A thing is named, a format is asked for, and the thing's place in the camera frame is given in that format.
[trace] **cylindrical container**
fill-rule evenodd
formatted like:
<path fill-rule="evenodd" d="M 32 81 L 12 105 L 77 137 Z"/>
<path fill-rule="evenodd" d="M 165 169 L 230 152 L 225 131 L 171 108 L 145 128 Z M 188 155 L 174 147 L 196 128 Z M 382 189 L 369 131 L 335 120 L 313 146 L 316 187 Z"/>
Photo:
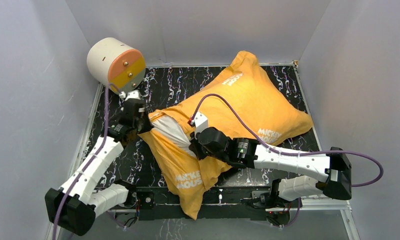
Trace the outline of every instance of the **cylindrical container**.
<path fill-rule="evenodd" d="M 146 62 L 140 51 L 107 37 L 97 42 L 88 52 L 86 65 L 100 83 L 115 84 L 121 91 L 134 90 L 144 79 Z M 114 87 L 110 89 L 118 94 Z"/>

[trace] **pillow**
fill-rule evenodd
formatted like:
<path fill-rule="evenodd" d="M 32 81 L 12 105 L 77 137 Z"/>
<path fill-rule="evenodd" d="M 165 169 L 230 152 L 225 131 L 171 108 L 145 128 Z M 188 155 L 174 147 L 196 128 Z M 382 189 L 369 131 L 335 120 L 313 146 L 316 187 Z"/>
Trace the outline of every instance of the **pillow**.
<path fill-rule="evenodd" d="M 271 145 L 303 134 L 313 126 L 311 117 L 286 100 L 259 66 L 256 56 L 247 51 L 240 51 L 231 65 L 198 93 L 178 105 L 150 113 L 154 128 L 140 137 L 156 158 L 169 191 L 179 195 L 182 210 L 193 219 L 197 219 L 203 193 L 231 168 L 213 157 L 199 161 L 189 150 L 190 133 L 194 131 L 189 118 L 200 99 L 210 93 L 226 99 L 245 124 Z M 206 98 L 199 111 L 207 116 L 209 127 L 230 138 L 254 138 L 217 97 Z"/>

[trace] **black marble surface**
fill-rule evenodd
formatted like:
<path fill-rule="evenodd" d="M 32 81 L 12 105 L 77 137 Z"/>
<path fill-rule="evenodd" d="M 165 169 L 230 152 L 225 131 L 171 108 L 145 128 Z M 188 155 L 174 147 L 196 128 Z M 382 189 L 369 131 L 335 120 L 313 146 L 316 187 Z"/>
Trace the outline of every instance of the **black marble surface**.
<path fill-rule="evenodd" d="M 300 111 L 307 112 L 293 66 L 264 66 L 272 83 L 286 99 Z M 160 67 L 148 68 L 144 81 L 137 88 L 146 102 L 146 110 L 174 106 L 211 82 L 224 67 Z M 116 94 L 109 94 L 109 115 L 117 113 L 122 100 Z M 104 124 L 104 92 L 101 95 L 94 118 L 86 153 L 89 153 L 101 133 Z M 318 151 L 314 132 L 289 138 L 280 147 L 302 151 Z M 230 169 L 219 177 L 218 187 L 266 186 L 274 179 L 294 178 L 297 175 L 273 169 Z M 161 170 L 149 146 L 138 137 L 126 147 L 102 176 L 99 188 L 110 186 L 115 180 L 123 179 L 137 187 L 166 187 Z"/>

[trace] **cable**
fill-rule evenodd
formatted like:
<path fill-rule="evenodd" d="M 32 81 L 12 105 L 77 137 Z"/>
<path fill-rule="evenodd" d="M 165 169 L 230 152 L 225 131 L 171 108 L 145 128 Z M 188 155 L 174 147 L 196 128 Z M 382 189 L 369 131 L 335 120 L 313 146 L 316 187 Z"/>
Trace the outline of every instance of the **cable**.
<path fill-rule="evenodd" d="M 297 220 L 297 217 L 299 216 L 299 213 L 300 213 L 300 205 L 301 204 L 302 204 L 302 199 L 299 197 L 298 202 L 297 202 L 297 211 L 295 212 L 294 218 L 292 221 L 290 221 L 289 223 L 284 225 L 284 227 L 288 227 L 288 226 L 292 225 Z"/>
<path fill-rule="evenodd" d="M 300 154 L 299 154 L 299 153 L 283 152 L 283 151 L 278 151 L 278 150 L 273 149 L 270 145 L 268 145 L 266 142 L 264 142 L 254 131 L 252 131 L 252 130 L 243 122 L 243 120 L 239 117 L 239 115 L 236 113 L 236 111 L 234 110 L 234 108 L 228 103 L 227 100 L 225 100 L 222 96 L 220 96 L 220 95 L 218 95 L 218 94 L 216 94 L 216 93 L 209 93 L 209 94 L 206 94 L 205 96 L 203 96 L 203 97 L 201 98 L 201 100 L 198 102 L 198 105 L 197 105 L 197 107 L 195 108 L 194 114 L 192 115 L 191 118 L 194 118 L 194 116 L 195 116 L 195 115 L 197 114 L 197 112 L 199 111 L 200 105 L 202 105 L 203 101 L 204 101 L 207 97 L 210 97 L 210 96 L 215 96 L 215 97 L 220 98 L 220 99 L 228 106 L 228 108 L 229 108 L 229 109 L 231 110 L 231 112 L 235 115 L 235 117 L 238 119 L 238 121 L 241 123 L 241 125 L 242 125 L 247 131 L 249 131 L 249 132 L 259 141 L 260 144 L 262 144 L 263 146 L 267 147 L 267 149 L 268 149 L 269 151 L 272 151 L 272 152 L 277 153 L 277 154 L 285 155 L 285 156 L 291 156 L 291 157 L 297 157 L 297 156 L 306 157 L 306 156 L 315 156 L 315 155 L 320 155 L 320 154 L 325 154 L 325 155 L 326 155 L 326 154 L 350 154 L 350 155 L 356 155 L 356 156 L 359 156 L 359 157 L 362 157 L 362 158 L 365 158 L 365 159 L 369 159 L 369 160 L 371 160 L 372 162 L 374 162 L 374 163 L 378 166 L 378 168 L 379 168 L 379 174 L 378 174 L 378 176 L 377 176 L 376 178 L 374 178 L 373 180 L 371 180 L 371 181 L 367 181 L 367 182 L 364 182 L 364 183 L 352 184 L 351 186 L 352 186 L 353 188 L 355 188 L 355 187 L 364 187 L 364 186 L 368 186 L 368 185 L 374 184 L 374 183 L 376 183 L 378 180 L 380 180 L 380 179 L 383 177 L 384 168 L 383 168 L 383 166 L 381 165 L 381 163 L 380 163 L 379 161 L 377 161 L 375 158 L 373 158 L 373 157 L 371 157 L 371 156 L 369 156 L 369 155 L 360 153 L 360 152 L 356 152 L 356 151 L 346 151 L 346 150 L 326 150 L 326 151 L 303 152 L 303 153 L 300 153 Z"/>
<path fill-rule="evenodd" d="M 266 219 L 267 219 L 269 222 L 271 222 L 271 224 L 273 224 L 275 227 L 281 225 L 281 223 L 280 223 L 279 221 L 277 221 L 276 219 L 273 219 L 273 218 L 270 217 L 270 216 L 266 216 Z"/>
<path fill-rule="evenodd" d="M 134 225 L 138 221 L 138 218 L 136 217 L 132 222 L 128 225 L 128 228 Z"/>
<path fill-rule="evenodd" d="M 113 221 L 116 222 L 116 224 L 117 224 L 119 227 L 125 228 L 125 224 L 124 224 L 123 222 L 117 220 L 117 219 L 115 218 L 115 216 L 113 216 L 113 214 L 112 214 L 111 212 L 107 211 L 107 214 L 109 215 L 109 217 L 110 217 Z"/>
<path fill-rule="evenodd" d="M 135 220 L 135 219 L 137 219 L 136 216 L 135 216 L 135 217 L 131 217 L 131 218 L 129 218 L 128 220 L 126 220 L 126 222 L 124 223 L 125 226 L 126 226 L 131 220 Z"/>
<path fill-rule="evenodd" d="M 138 200 L 136 200 L 132 206 L 128 206 L 128 207 L 123 206 L 123 207 L 126 209 L 132 209 L 135 205 L 137 205 L 137 203 L 138 203 Z"/>
<path fill-rule="evenodd" d="M 88 160 L 86 165 L 82 168 L 82 172 L 84 172 L 88 168 L 88 166 L 90 166 L 90 164 L 94 161 L 96 156 L 100 153 L 100 151 L 105 146 L 106 138 L 107 138 L 107 134 L 108 134 L 108 126 L 109 126 L 109 88 L 105 87 L 104 88 L 104 137 L 103 137 L 103 141 L 101 142 L 101 145 L 98 148 L 98 150 L 95 151 L 95 153 Z M 65 205 L 66 199 L 68 198 L 69 194 L 71 193 L 72 189 L 75 187 L 75 185 L 77 184 L 77 182 L 81 178 L 81 176 L 82 176 L 82 173 L 79 173 L 76 176 L 76 178 L 73 180 L 73 182 L 70 184 L 69 188 L 67 189 L 66 193 L 64 194 L 63 198 L 61 199 L 60 204 L 58 205 L 57 212 L 54 217 L 52 240 L 56 240 L 57 227 L 59 225 L 59 218 L 60 218 L 60 214 L 62 213 L 62 210 L 63 210 L 63 205 Z"/>

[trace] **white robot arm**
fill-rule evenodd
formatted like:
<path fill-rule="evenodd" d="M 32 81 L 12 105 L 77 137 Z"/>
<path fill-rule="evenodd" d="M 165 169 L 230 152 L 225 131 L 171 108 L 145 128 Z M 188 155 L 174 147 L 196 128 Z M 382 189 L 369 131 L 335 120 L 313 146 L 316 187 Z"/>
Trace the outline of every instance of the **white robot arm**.
<path fill-rule="evenodd" d="M 101 151 L 89 165 L 89 161 L 84 161 L 65 183 L 58 189 L 50 188 L 45 195 L 50 222 L 53 223 L 57 212 L 60 212 L 58 225 L 79 236 L 88 232 L 95 218 L 107 210 L 120 204 L 134 206 L 137 201 L 136 187 L 123 180 L 117 180 L 108 188 L 93 193 L 100 178 L 126 145 L 134 141 L 138 133 L 152 129 L 140 92 L 122 92 L 119 96 L 124 99 L 123 108 L 110 119 L 107 136 L 98 137 L 88 157 L 95 155 L 100 148 Z M 69 195 L 60 209 L 60 202 L 69 189 Z"/>
<path fill-rule="evenodd" d="M 256 139 L 231 139 L 218 129 L 209 127 L 208 118 L 201 112 L 196 113 L 190 124 L 195 130 L 191 134 L 189 149 L 199 160 L 211 156 L 235 168 L 277 169 L 302 175 L 274 180 L 271 189 L 274 198 L 287 202 L 318 194 L 339 200 L 352 198 L 352 165 L 345 154 L 301 156 L 306 152 L 265 146 Z"/>

